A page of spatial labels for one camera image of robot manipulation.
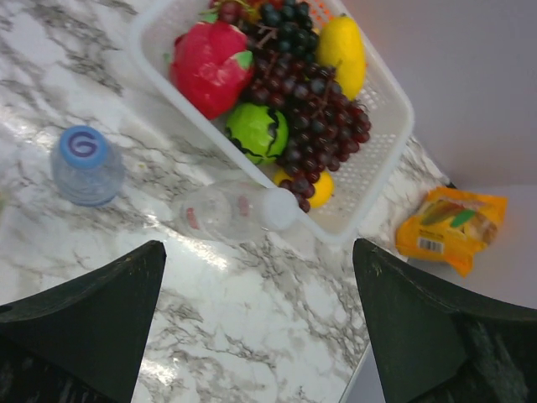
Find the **gray wall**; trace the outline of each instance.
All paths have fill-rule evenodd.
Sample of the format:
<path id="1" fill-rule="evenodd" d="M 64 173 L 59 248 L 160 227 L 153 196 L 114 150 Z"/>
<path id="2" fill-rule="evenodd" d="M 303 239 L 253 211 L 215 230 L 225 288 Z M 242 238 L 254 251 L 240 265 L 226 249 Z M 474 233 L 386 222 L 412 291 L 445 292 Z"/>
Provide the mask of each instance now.
<path id="1" fill-rule="evenodd" d="M 537 184 L 535 0 L 343 0 L 458 186 Z"/>

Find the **red dragon fruit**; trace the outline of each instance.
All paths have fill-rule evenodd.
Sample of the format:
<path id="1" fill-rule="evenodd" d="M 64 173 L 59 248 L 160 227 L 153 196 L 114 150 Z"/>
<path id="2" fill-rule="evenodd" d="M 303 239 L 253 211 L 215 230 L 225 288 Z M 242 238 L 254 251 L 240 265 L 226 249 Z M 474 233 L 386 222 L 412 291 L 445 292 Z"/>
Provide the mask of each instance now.
<path id="1" fill-rule="evenodd" d="M 237 103 L 252 77 L 252 61 L 247 36 L 237 27 L 203 21 L 175 41 L 169 77 L 192 105 L 214 119 Z"/>

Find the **marble surface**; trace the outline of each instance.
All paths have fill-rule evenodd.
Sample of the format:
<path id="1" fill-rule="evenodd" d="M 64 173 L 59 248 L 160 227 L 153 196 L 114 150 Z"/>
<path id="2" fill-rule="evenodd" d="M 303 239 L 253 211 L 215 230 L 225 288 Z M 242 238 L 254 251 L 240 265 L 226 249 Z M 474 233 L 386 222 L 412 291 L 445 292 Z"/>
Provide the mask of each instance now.
<path id="1" fill-rule="evenodd" d="M 336 402 L 368 344 L 352 242 L 299 227 L 240 246 L 175 231 L 186 192 L 242 173 L 130 65 L 128 23 L 150 3 L 0 2 L 0 304 L 159 239 L 168 260 L 134 402 Z M 107 207 L 75 207 L 50 179 L 50 147 L 74 124 L 123 151 L 129 175 Z M 444 181 L 411 139 L 357 235 L 393 251 L 394 229 Z"/>

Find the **white bottle cap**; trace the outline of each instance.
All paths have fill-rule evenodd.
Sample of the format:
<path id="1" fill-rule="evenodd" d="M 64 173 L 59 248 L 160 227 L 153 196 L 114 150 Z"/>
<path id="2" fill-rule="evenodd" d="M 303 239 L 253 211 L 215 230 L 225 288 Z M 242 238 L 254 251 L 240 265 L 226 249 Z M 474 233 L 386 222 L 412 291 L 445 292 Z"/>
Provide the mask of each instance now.
<path id="1" fill-rule="evenodd" d="M 293 193 L 281 187 L 259 192 L 259 221 L 269 231 L 284 231 L 296 221 L 299 204 Z"/>

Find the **bottle cap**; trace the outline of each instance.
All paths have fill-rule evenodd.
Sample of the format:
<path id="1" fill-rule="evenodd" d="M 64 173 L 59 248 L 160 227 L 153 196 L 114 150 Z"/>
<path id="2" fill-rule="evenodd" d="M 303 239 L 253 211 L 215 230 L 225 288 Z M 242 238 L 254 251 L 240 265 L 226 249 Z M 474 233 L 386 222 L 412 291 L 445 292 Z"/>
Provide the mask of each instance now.
<path id="1" fill-rule="evenodd" d="M 94 128 L 73 126 L 60 137 L 60 153 L 73 168 L 90 170 L 107 159 L 108 144 Z"/>
<path id="2" fill-rule="evenodd" d="M 284 231 L 293 225 L 299 215 L 298 202 L 293 193 L 286 189 L 263 189 L 259 199 L 259 219 L 269 231 Z"/>

